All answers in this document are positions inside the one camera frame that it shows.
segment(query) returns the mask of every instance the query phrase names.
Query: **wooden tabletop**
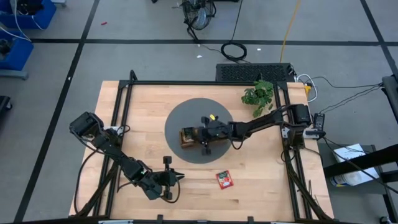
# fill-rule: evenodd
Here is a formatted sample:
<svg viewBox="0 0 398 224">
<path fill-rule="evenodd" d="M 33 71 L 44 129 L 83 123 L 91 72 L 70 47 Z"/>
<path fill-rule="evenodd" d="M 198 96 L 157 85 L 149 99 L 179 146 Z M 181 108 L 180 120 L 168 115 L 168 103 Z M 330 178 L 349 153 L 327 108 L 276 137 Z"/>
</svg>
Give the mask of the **wooden tabletop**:
<svg viewBox="0 0 398 224">
<path fill-rule="evenodd" d="M 111 122 L 117 87 L 118 82 L 105 81 L 99 93 L 95 113 L 105 125 Z M 114 195 L 111 218 L 154 220 L 158 214 L 163 214 L 164 220 L 245 221 L 248 216 L 253 216 L 255 221 L 294 221 L 287 171 L 280 160 L 282 140 L 279 127 L 253 134 L 240 150 L 231 148 L 223 157 L 207 164 L 181 160 L 166 143 L 164 129 L 167 116 L 178 104 L 192 98 L 209 98 L 219 102 L 231 113 L 234 121 L 252 120 L 252 108 L 241 103 L 245 88 L 248 86 L 133 86 L 127 117 L 131 130 L 124 137 L 123 152 L 144 161 L 155 171 L 164 169 L 163 156 L 172 156 L 171 167 L 184 173 L 185 178 L 180 181 L 181 196 L 175 204 L 161 199 L 150 201 L 141 188 L 132 185 L 124 187 Z M 288 88 L 291 103 L 307 104 L 302 83 L 288 83 Z M 118 124 L 125 94 L 126 91 L 122 97 Z M 314 140 L 305 140 L 305 145 L 318 151 Z M 90 153 L 86 149 L 85 157 Z M 302 150 L 301 157 L 305 179 L 312 182 L 312 194 L 326 214 L 333 217 L 319 155 Z M 101 154 L 94 155 L 83 169 L 78 193 L 79 209 L 98 186 L 102 161 Z M 215 175 L 224 170 L 229 170 L 234 186 L 221 190 Z M 126 182 L 122 175 L 121 184 Z M 173 188 L 172 192 L 176 196 L 177 188 Z M 107 194 L 108 191 L 103 194 L 102 214 Z M 300 215 L 304 217 L 299 194 Z"/>
</svg>

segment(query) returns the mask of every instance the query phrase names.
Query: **small box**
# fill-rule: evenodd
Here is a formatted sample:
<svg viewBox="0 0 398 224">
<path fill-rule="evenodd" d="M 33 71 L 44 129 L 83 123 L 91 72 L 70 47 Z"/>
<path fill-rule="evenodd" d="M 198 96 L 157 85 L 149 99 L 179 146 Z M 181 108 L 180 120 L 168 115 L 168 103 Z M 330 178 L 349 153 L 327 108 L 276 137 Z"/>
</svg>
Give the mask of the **small box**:
<svg viewBox="0 0 398 224">
<path fill-rule="evenodd" d="M 232 181 L 231 175 L 229 174 L 228 170 L 216 174 L 216 178 L 222 190 L 234 185 L 234 182 Z"/>
</svg>

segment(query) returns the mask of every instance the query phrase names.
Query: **circle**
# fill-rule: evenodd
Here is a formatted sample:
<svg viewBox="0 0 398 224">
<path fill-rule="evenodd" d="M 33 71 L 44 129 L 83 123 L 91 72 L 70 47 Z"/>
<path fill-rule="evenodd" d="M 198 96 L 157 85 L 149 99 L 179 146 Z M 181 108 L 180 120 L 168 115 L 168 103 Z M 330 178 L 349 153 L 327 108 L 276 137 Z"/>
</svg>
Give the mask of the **circle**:
<svg viewBox="0 0 398 224">
<path fill-rule="evenodd" d="M 165 137 L 169 148 L 176 156 L 187 162 L 205 164 L 223 156 L 231 146 L 229 140 L 210 142 L 210 155 L 202 155 L 203 146 L 197 144 L 192 147 L 182 148 L 180 144 L 180 131 L 182 128 L 199 127 L 204 124 L 201 117 L 213 114 L 218 120 L 227 124 L 232 121 L 228 110 L 214 100 L 206 98 L 194 98 L 177 105 L 169 114 L 165 124 Z"/>
</svg>

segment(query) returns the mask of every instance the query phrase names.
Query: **gray floor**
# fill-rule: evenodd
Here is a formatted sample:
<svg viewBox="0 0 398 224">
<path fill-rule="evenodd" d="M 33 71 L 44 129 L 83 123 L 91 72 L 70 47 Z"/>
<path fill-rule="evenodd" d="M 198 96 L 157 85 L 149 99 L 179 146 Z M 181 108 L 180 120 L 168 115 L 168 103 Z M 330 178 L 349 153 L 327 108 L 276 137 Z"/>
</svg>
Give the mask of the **gray floor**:
<svg viewBox="0 0 398 224">
<path fill-rule="evenodd" d="M 190 39 L 175 0 L 100 0 L 89 39 Z M 79 39 L 94 0 L 68 0 L 47 30 L 27 35 L 44 39 Z M 398 41 L 395 0 L 367 0 L 386 41 Z M 218 2 L 217 17 L 198 33 L 201 39 L 229 39 L 239 4 Z M 294 0 L 244 0 L 235 39 L 282 40 Z M 358 0 L 302 0 L 289 40 L 377 41 Z M 220 45 L 208 45 L 220 48 Z M 0 79 L 0 95 L 12 97 L 14 108 L 0 133 L 0 223 L 13 221 L 43 143 L 77 44 L 34 44 L 24 70 L 26 81 Z M 250 62 L 278 62 L 280 45 L 247 45 Z M 398 60 L 398 47 L 389 47 Z M 228 49 L 233 54 L 239 50 Z M 391 75 L 380 46 L 288 45 L 284 61 L 297 73 L 324 76 L 335 85 L 366 85 Z M 47 157 L 24 220 L 68 215 L 83 146 L 68 132 L 69 123 L 95 109 L 103 80 L 127 79 L 134 69 L 140 80 L 214 80 L 221 54 L 194 44 L 85 44 L 65 100 Z M 336 90 L 316 80 L 318 99 L 312 112 L 337 103 L 359 90 Z M 396 144 L 398 125 L 381 91 L 333 110 L 326 117 L 328 137 L 340 143 Z M 347 222 L 377 223 L 386 215 L 380 195 L 331 194 L 335 217 Z"/>
</svg>

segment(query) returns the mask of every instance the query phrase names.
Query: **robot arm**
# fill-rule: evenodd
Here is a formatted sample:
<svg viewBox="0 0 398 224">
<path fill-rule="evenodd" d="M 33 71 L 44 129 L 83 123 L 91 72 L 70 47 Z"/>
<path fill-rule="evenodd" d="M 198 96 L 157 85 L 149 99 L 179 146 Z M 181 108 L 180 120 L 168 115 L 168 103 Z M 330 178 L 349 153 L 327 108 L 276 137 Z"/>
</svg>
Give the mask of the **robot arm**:
<svg viewBox="0 0 398 224">
<path fill-rule="evenodd" d="M 295 124 L 284 121 L 284 112 L 292 113 Z M 282 106 L 249 122 L 230 121 L 224 124 L 218 121 L 217 116 L 213 118 L 210 120 L 202 117 L 201 121 L 204 124 L 202 127 L 183 128 L 180 131 L 181 146 L 189 147 L 194 144 L 201 144 L 203 145 L 203 154 L 211 154 L 208 144 L 213 141 L 229 139 L 232 142 L 243 142 L 250 138 L 251 134 L 275 125 L 288 128 L 289 138 L 292 139 L 296 136 L 302 136 L 304 129 L 311 124 L 308 106 L 303 104 Z"/>
<path fill-rule="evenodd" d="M 128 157 L 121 150 L 121 137 L 113 129 L 103 129 L 103 122 L 93 113 L 83 113 L 79 118 L 70 124 L 70 132 L 79 139 L 86 141 L 109 156 L 121 167 L 123 174 L 134 186 L 143 189 L 149 200 L 162 197 L 166 200 L 172 199 L 170 186 L 182 179 L 181 173 L 170 169 L 171 157 L 164 157 L 165 170 L 153 172 L 142 161 Z"/>
</svg>

